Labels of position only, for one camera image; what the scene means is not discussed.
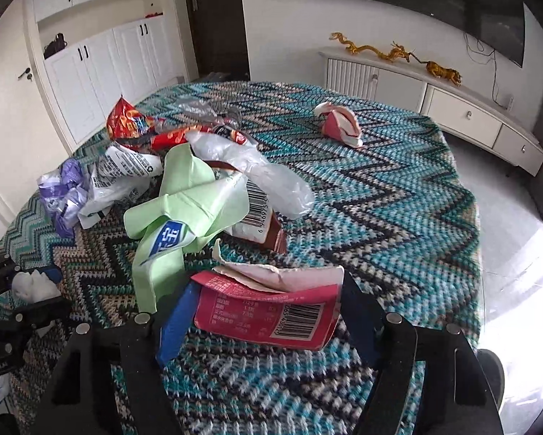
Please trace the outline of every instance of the dark brown door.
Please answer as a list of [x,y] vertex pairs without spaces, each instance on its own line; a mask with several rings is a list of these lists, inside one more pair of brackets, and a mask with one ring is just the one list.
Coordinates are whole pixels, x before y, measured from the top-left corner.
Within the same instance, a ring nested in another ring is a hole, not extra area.
[[242,0],[187,0],[200,76],[230,73],[249,80]]

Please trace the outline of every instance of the blue logo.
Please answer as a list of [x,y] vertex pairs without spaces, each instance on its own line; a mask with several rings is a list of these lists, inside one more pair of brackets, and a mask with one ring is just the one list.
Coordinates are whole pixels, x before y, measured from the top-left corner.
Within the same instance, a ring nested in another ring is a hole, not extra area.
[[181,241],[181,230],[183,229],[183,226],[184,224],[181,222],[167,221],[160,230],[159,235],[156,236],[155,243],[153,244],[149,256],[152,257],[163,250],[176,247]]

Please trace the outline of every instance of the floor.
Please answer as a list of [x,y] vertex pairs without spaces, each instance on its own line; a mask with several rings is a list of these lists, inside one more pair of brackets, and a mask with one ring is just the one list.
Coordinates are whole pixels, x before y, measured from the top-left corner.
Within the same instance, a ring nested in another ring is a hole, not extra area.
[[479,206],[484,269],[479,347],[494,351],[505,367],[504,433],[522,435],[543,409],[543,221],[524,187],[528,174],[445,137],[461,181]]

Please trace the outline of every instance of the zigzag patterned tablecloth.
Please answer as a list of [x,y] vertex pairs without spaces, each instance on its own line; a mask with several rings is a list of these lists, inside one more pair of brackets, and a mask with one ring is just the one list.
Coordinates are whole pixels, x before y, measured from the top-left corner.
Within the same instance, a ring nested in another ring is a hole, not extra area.
[[[180,119],[175,98],[193,94],[224,111],[238,107],[243,127],[270,160],[297,172],[316,192],[306,217],[281,218],[288,253],[263,253],[222,234],[229,260],[278,267],[341,264],[386,310],[415,325],[457,322],[470,341],[479,335],[481,286],[475,199],[460,183],[438,126],[414,112],[346,97],[316,86],[273,83],[206,83],[165,88],[138,107]],[[364,146],[353,150],[322,138],[313,107],[323,101],[354,110]],[[108,145],[105,132],[75,154],[84,165]],[[157,185],[142,200],[156,195]],[[136,312],[130,264],[137,242],[126,236],[125,207],[76,237],[61,239],[37,195],[30,198],[0,246],[24,268],[55,263],[63,270],[63,296],[71,319],[105,327]],[[190,270],[213,266],[210,250],[187,256]],[[16,303],[0,297],[0,316]],[[25,366],[12,375],[12,401],[28,431],[38,400],[71,326],[56,325],[34,336]],[[423,368],[415,371],[399,433],[412,432]],[[125,433],[136,433],[120,368],[113,368]],[[189,433],[351,433],[372,386],[340,322],[333,339],[317,352],[249,344],[191,327],[180,356],[163,373],[165,390]]]

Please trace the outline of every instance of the power cord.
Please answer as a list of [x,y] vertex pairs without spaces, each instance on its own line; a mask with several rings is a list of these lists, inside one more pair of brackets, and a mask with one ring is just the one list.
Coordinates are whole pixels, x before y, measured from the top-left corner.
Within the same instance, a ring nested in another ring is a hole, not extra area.
[[[468,34],[466,32],[463,31],[463,37],[464,37],[464,41],[467,45],[467,55],[469,57],[470,60],[472,60],[473,62],[475,63],[478,63],[479,65],[486,65],[487,63],[491,62],[491,59],[493,60],[494,62],[494,76],[493,76],[493,90],[492,90],[492,97],[493,97],[493,101],[498,104],[500,107],[502,107],[503,109],[507,109],[506,106],[503,106],[502,104],[500,104],[498,101],[497,101],[497,97],[498,97],[498,83],[497,83],[497,53],[495,52],[495,49],[493,49],[489,54],[485,54],[485,46],[484,44],[476,39],[476,48],[478,50],[474,50],[471,45],[469,44],[468,42]],[[471,57],[471,52],[475,53],[475,54],[478,54],[478,55],[482,55],[483,57],[487,57],[487,61],[486,62],[479,62],[478,60],[475,60]]]

